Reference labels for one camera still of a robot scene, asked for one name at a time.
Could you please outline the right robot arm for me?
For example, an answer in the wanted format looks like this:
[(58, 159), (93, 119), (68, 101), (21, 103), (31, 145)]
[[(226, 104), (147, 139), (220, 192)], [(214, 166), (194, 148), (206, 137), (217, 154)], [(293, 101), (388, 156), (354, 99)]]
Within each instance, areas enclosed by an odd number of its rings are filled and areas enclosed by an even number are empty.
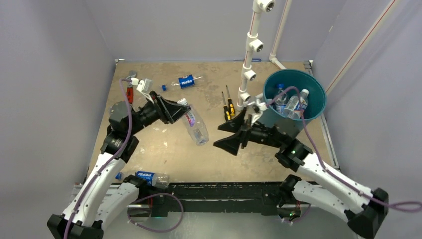
[(272, 127), (245, 119), (246, 110), (232, 120), (218, 126), (218, 130), (233, 135), (214, 142), (214, 146), (232, 155), (248, 142), (279, 149), (278, 162), (310, 177), (320, 185), (312, 189), (310, 183), (289, 177), (280, 188), (280, 198), (287, 203), (294, 200), (313, 204), (345, 221), (349, 228), (365, 239), (373, 239), (384, 221), (389, 201), (388, 193), (371, 189), (348, 178), (330, 165), (320, 161), (315, 151), (296, 139), (299, 129), (295, 121), (281, 118)]

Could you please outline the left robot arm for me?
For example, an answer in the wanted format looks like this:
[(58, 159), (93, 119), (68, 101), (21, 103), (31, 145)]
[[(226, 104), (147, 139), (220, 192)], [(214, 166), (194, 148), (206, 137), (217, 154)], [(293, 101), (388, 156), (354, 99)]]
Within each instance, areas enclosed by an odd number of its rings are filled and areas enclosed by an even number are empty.
[(106, 194), (139, 144), (135, 135), (158, 120), (174, 124), (190, 109), (154, 91), (137, 111), (127, 100), (115, 103), (95, 166), (68, 207), (59, 215), (52, 214), (47, 222), (53, 238), (101, 239), (130, 203), (144, 203), (148, 199), (147, 182), (136, 176), (127, 176), (113, 194)]

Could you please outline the clear bottle red logo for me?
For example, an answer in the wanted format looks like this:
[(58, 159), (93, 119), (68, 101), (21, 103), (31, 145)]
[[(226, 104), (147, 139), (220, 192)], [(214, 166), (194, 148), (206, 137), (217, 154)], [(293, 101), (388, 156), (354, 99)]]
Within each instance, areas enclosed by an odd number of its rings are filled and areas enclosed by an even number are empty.
[(181, 121), (183, 122), (188, 134), (197, 146), (205, 145), (209, 141), (209, 134), (206, 125), (200, 114), (192, 104), (189, 104), (186, 98), (181, 98), (177, 103), (189, 106), (191, 109), (183, 114)]

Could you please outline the Pepsi bottle blue cap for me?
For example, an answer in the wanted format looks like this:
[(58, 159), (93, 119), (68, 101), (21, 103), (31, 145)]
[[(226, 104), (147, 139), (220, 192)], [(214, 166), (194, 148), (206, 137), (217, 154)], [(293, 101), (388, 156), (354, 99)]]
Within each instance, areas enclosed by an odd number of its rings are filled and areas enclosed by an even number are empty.
[(289, 97), (284, 90), (283, 83), (278, 83), (276, 87), (278, 89), (278, 92), (276, 96), (274, 97), (273, 107), (278, 113), (281, 114), (289, 100)]

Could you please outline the clear bottle blue-orange label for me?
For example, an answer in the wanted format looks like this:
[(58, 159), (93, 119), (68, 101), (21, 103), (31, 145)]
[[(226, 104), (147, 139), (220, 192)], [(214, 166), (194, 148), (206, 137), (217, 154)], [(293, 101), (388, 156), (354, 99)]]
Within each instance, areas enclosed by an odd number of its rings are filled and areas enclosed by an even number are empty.
[(281, 113), (282, 116), (292, 120), (299, 120), (308, 106), (308, 95), (309, 91), (302, 89), (299, 96), (291, 96)]

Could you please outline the teal plastic bin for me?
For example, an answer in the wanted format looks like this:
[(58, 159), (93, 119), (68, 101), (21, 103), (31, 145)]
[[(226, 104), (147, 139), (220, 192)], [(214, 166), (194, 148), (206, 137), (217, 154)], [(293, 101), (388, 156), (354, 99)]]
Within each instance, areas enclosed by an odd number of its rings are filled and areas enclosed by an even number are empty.
[(327, 95), (313, 76), (295, 69), (279, 70), (263, 85), (262, 101), (268, 105), (258, 121), (272, 128), (282, 119), (292, 119), (302, 131), (304, 125), (325, 110)]

